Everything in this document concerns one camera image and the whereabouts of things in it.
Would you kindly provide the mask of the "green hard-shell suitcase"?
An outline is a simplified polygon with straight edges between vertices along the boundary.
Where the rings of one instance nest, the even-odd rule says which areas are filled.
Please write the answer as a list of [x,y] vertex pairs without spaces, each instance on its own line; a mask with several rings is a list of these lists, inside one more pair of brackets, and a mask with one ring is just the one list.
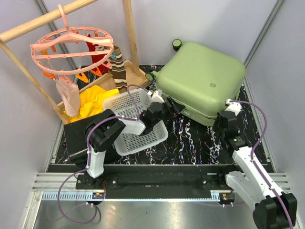
[[176,54],[161,70],[145,76],[155,81],[163,97],[183,105],[182,114],[204,126],[213,126],[228,99],[239,96],[246,76],[240,60],[209,47],[175,39]]

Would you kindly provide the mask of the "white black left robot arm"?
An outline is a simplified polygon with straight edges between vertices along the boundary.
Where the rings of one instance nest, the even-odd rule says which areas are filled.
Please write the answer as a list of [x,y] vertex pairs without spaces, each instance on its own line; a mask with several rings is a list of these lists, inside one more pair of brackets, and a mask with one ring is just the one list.
[[165,141],[168,131],[163,120],[180,114],[184,109],[184,105],[167,97],[165,102],[150,102],[139,118],[119,116],[111,109],[99,114],[85,130],[88,148],[86,183],[93,189],[102,185],[101,175],[109,149],[115,148],[117,154],[127,156]]

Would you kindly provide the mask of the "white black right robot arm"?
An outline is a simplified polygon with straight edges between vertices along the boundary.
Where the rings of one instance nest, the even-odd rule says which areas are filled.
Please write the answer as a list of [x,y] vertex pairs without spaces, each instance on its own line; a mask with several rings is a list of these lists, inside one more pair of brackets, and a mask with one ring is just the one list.
[[213,125],[223,149],[239,169],[216,177],[218,187],[232,188],[252,210],[259,229],[291,229],[296,224],[297,199],[267,173],[249,142],[237,130],[234,111],[222,110]]

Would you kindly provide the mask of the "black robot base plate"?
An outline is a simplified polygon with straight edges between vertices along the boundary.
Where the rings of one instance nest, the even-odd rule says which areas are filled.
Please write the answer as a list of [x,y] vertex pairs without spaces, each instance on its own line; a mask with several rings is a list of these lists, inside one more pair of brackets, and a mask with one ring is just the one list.
[[106,201],[228,202],[236,194],[221,182],[221,174],[239,169],[224,166],[107,165],[92,179],[83,172],[49,177],[44,199]]

